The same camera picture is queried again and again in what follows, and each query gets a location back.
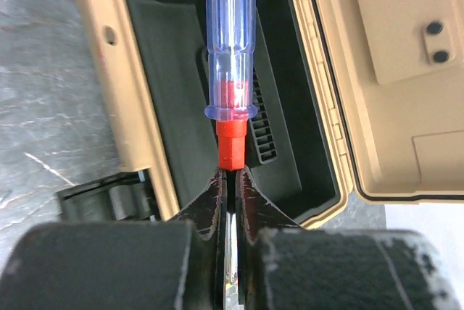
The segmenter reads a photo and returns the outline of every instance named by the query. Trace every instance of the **case lid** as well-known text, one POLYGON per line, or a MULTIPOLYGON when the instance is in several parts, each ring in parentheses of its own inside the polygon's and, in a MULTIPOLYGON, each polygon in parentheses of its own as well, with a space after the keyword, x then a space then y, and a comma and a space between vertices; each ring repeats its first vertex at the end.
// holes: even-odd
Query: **case lid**
POLYGON ((294 0, 342 190, 464 199, 464 0, 294 0))

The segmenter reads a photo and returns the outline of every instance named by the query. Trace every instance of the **scratched gray tabletop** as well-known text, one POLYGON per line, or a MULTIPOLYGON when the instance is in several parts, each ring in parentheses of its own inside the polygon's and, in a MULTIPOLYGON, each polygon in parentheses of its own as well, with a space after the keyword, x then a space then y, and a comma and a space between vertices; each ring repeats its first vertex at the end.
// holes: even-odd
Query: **scratched gray tabletop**
MULTIPOLYGON (((54 193, 117 172, 119 160, 73 0, 0 0, 0 269, 54 193)), ((385 228, 351 195, 327 228, 385 228)))

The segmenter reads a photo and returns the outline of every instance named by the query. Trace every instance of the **white surface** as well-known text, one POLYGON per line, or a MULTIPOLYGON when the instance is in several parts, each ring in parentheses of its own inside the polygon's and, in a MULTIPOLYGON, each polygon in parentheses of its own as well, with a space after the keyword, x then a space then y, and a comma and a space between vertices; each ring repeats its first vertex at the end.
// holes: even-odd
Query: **white surface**
POLYGON ((387 229, 422 233, 442 257, 464 308, 464 204, 385 205, 387 229))

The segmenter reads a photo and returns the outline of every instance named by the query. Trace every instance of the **open toolbox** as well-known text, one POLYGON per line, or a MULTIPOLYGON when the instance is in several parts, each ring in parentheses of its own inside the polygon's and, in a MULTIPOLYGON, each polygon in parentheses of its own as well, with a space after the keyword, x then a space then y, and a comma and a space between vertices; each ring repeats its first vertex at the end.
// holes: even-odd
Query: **open toolbox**
MULTIPOLYGON (((217 166, 205 1, 77 1, 117 176, 143 170, 169 219, 217 166)), ((282 211, 317 227, 353 190, 374 203, 464 199, 464 0, 257 0, 257 19, 246 163, 282 211)))

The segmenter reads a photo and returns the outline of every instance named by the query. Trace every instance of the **black screw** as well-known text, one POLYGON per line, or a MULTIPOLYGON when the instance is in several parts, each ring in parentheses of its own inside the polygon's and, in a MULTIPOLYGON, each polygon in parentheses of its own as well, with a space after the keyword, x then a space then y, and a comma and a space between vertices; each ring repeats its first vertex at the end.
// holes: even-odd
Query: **black screw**
POLYGON ((443 23, 442 22, 431 22, 427 25, 427 33, 429 35, 438 35, 443 30, 443 23))
POLYGON ((448 53, 448 51, 436 51, 433 58, 434 62, 442 64, 448 61, 450 58, 450 53, 448 53))

